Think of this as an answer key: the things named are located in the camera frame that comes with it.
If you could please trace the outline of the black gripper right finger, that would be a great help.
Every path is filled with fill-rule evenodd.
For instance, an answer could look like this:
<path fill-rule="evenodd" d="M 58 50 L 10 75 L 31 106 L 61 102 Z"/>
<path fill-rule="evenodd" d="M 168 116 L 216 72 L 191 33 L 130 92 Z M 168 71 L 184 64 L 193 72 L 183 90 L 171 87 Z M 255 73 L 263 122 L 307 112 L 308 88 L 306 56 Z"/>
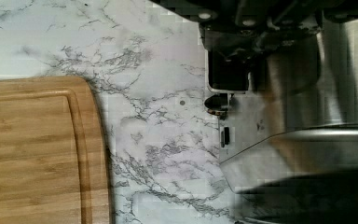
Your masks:
<path fill-rule="evenodd" d="M 236 196 L 236 224 L 358 224 L 358 170 L 286 178 Z"/>

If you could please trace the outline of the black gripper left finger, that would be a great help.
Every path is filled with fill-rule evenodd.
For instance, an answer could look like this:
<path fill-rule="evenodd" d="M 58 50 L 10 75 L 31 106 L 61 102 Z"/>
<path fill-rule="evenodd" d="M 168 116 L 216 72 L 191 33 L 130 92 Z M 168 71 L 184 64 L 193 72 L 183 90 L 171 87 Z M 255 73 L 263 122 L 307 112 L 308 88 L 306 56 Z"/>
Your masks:
<path fill-rule="evenodd" d="M 199 25 L 208 51 L 261 53 L 358 20 L 358 0 L 150 0 Z"/>

